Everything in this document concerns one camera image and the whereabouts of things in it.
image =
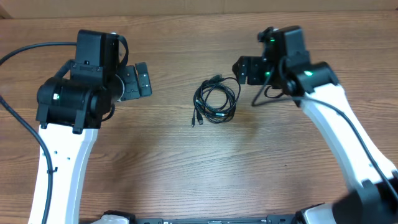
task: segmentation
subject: cable connector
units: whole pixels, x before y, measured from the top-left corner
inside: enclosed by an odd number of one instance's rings
[[[222,82],[224,80],[225,80],[225,78],[223,78],[222,74],[218,74],[218,75],[215,75],[210,80],[208,80],[208,83],[209,84],[215,84],[215,83],[220,83],[220,82]]]
[[[192,127],[195,127],[195,115],[192,117]]]
[[[201,116],[199,111],[197,111],[197,119],[198,119],[199,125],[203,125],[203,117]]]

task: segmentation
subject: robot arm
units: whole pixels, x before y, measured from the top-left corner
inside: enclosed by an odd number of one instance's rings
[[[349,106],[341,85],[331,83],[322,85],[314,88],[313,93],[306,93],[305,96],[324,101],[343,111],[354,123],[383,174],[388,179],[393,178],[392,173],[396,170],[395,165],[373,144]],[[300,107],[325,138],[341,167],[349,191],[362,188],[365,180],[370,180],[375,184],[382,182],[380,175],[369,161],[353,130],[340,115],[313,101],[304,100]]]
[[[266,85],[293,96],[296,105],[315,123],[336,157],[349,195],[333,205],[319,205],[297,212],[294,223],[393,223],[397,217],[398,175],[394,164],[370,140],[346,99],[343,87],[325,62],[315,65],[305,49],[300,27],[269,27],[258,35],[264,43],[261,57],[242,56],[233,65],[240,84]],[[365,153],[354,130],[335,110],[342,111],[368,148]]]
[[[126,49],[121,61],[119,43]],[[101,123],[113,115],[117,101],[152,94],[146,64],[126,66],[129,50],[123,36],[81,30],[76,46],[75,59],[37,92],[39,135],[54,167],[47,223],[78,223],[87,162]],[[69,70],[70,79],[63,78]],[[42,223],[47,175],[47,161],[40,153],[31,224]]]

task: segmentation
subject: wooden table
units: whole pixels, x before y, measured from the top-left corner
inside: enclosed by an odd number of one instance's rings
[[[239,56],[260,55],[259,31],[300,25],[312,61],[333,67],[368,134],[398,164],[397,21],[396,11],[1,20],[0,55],[76,41],[80,29],[91,29],[124,35],[129,64],[147,62],[154,94],[118,104],[103,123],[88,161],[82,219],[109,209],[258,217],[338,199],[346,193],[340,168],[292,102],[252,108],[258,86],[242,86],[230,123],[192,128],[196,88],[214,73],[233,76]],[[37,89],[74,54],[74,47],[46,47],[16,55],[0,69],[0,94],[37,127]],[[0,222],[26,223],[39,146],[3,108],[0,124]]]

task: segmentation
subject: cable clip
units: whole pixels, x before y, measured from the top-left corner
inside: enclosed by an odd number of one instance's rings
[[[47,170],[47,173],[48,173],[48,174],[53,174],[53,173],[55,173],[56,171],[58,171],[58,167],[55,167],[55,169],[54,169],[54,170],[51,170],[50,172]]]

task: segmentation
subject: black bracket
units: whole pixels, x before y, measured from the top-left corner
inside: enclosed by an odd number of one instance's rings
[[[124,83],[124,93],[120,101],[151,96],[152,87],[146,63],[137,63],[136,66],[123,67],[119,70],[118,75]]]

